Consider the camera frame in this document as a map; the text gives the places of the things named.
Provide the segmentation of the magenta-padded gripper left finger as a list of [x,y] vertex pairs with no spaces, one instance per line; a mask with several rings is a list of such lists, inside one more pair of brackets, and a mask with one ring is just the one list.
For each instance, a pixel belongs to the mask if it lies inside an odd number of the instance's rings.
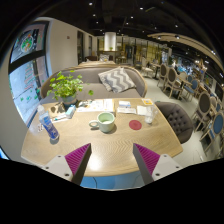
[[91,144],[83,145],[67,155],[57,155],[43,169],[80,185],[91,156]]

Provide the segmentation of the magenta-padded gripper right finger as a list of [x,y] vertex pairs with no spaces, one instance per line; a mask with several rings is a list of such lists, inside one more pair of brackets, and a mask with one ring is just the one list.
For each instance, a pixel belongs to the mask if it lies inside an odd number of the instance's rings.
[[168,154],[159,155],[136,143],[133,144],[133,154],[145,185],[182,169]]

